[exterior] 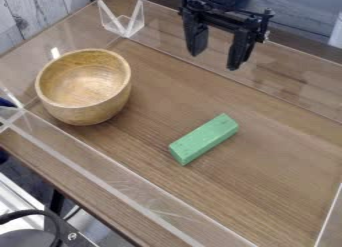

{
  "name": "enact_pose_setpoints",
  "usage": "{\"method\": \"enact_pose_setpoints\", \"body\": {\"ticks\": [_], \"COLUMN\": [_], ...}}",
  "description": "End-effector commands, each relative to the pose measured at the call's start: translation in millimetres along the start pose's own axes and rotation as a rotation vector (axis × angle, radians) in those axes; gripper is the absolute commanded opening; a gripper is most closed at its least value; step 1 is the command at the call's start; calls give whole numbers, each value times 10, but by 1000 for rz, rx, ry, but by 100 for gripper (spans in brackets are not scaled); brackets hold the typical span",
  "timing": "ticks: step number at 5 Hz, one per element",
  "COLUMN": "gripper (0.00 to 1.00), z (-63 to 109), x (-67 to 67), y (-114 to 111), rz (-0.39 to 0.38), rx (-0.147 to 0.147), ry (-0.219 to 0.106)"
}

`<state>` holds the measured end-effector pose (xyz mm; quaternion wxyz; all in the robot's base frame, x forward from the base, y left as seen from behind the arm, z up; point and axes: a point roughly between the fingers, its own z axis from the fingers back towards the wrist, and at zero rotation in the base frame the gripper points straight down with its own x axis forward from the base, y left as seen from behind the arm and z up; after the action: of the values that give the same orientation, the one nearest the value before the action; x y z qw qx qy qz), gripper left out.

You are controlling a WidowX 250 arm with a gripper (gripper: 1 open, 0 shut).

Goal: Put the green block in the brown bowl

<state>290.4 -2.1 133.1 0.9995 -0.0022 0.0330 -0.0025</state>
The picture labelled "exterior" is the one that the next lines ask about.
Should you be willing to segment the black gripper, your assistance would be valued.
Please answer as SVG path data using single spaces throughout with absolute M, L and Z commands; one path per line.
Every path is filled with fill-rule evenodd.
M 182 0 L 186 45 L 192 56 L 207 48 L 208 27 L 234 33 L 228 50 L 227 69 L 235 71 L 248 60 L 255 41 L 263 43 L 268 22 L 275 16 L 270 8 L 247 9 L 250 0 Z

